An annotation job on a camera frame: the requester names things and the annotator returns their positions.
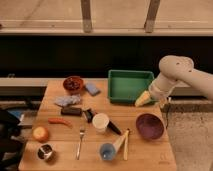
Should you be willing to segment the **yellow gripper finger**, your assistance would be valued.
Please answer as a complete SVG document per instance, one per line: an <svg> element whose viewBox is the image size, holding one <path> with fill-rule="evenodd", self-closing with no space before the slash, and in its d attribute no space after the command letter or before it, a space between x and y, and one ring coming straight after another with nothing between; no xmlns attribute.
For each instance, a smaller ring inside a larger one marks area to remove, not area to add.
<svg viewBox="0 0 213 171"><path fill-rule="evenodd" d="M135 106L140 107L145 104L148 104L151 101L151 96L148 91L144 91L135 101Z"/></svg>
<svg viewBox="0 0 213 171"><path fill-rule="evenodd" d="M164 106L166 104L167 104L167 99L166 98L159 100L159 107L160 108L164 108Z"/></svg>

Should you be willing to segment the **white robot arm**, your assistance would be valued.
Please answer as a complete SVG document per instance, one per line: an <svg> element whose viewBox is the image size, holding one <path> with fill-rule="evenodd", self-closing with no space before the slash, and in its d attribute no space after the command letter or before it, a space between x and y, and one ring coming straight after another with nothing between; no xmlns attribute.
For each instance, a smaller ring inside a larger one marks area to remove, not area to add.
<svg viewBox="0 0 213 171"><path fill-rule="evenodd" d="M159 61L159 75L135 101L135 106L148 104L151 100L165 101L179 82L197 89L213 101L213 74L194 68L189 57L167 55Z"/></svg>

